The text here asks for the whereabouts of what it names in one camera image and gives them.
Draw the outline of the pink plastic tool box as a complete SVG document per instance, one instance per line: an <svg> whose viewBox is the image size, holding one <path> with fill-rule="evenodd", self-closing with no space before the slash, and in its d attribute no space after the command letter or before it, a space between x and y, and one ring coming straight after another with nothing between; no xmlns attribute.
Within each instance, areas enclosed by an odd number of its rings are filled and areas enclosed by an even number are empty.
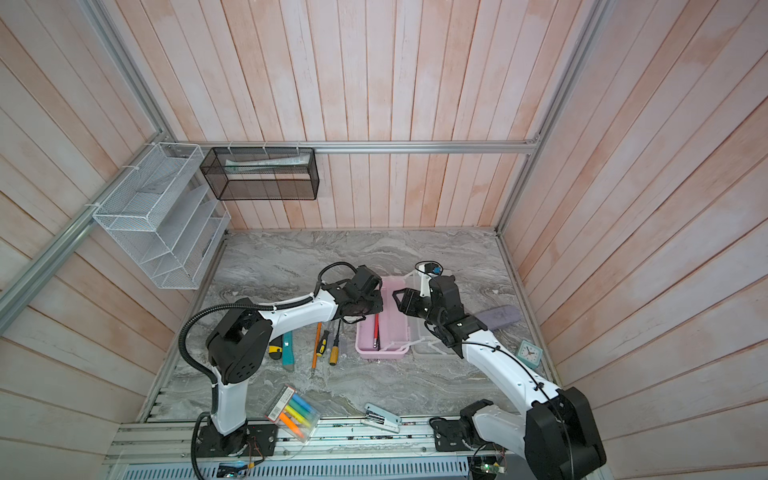
<svg viewBox="0 0 768 480"><path fill-rule="evenodd" d="M419 290L416 271L404 276L383 277L381 294L383 312L380 316L379 351L370 350L371 334L374 330L374 316L369 315L357 324L355 349L366 360L400 360L408 353L414 357L437 359L452 354L452 351L435 337L420 318L402 314L392 297L392 292L403 288Z"/></svg>

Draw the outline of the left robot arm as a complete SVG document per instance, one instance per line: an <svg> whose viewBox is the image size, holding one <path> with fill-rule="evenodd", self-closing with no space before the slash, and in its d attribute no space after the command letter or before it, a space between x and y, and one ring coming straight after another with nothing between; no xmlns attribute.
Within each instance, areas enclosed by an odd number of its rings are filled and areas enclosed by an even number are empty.
<svg viewBox="0 0 768 480"><path fill-rule="evenodd" d="M276 304L237 302L206 339L212 383L211 420L227 436L244 426L248 380L260 368L270 342L305 326L360 321L383 311L382 278L365 265L346 280L318 282L307 295Z"/></svg>

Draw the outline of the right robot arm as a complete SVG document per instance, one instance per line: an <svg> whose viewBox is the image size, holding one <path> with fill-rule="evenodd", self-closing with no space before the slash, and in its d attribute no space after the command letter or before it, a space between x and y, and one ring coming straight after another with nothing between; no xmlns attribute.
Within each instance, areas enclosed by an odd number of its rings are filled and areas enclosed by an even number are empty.
<svg viewBox="0 0 768 480"><path fill-rule="evenodd" d="M586 396L538 375L467 313L453 276L429 277L421 290L392 293L398 310L420 318L447 348L482 371L516 408L484 405L467 418L477 441L524 458L537 479L583 479L607 462Z"/></svg>

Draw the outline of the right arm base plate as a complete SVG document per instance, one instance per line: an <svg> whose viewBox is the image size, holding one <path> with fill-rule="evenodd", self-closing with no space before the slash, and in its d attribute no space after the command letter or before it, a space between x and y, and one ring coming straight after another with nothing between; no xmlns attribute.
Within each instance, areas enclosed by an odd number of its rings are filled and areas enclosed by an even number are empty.
<svg viewBox="0 0 768 480"><path fill-rule="evenodd" d="M519 418L506 412L499 415L480 413L471 419L461 417L458 420L433 417L428 424L439 452L470 450L483 444L498 451L518 449L523 436Z"/></svg>

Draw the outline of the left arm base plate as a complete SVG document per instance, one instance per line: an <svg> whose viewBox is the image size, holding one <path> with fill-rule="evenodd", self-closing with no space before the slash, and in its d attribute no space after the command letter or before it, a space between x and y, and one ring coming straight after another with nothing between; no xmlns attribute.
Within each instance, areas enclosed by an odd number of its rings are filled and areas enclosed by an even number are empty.
<svg viewBox="0 0 768 480"><path fill-rule="evenodd" d="M246 423L226 436L220 434L212 423L204 423L194 435L192 452L196 458L265 458L274 454L277 440L278 427L271 423Z"/></svg>

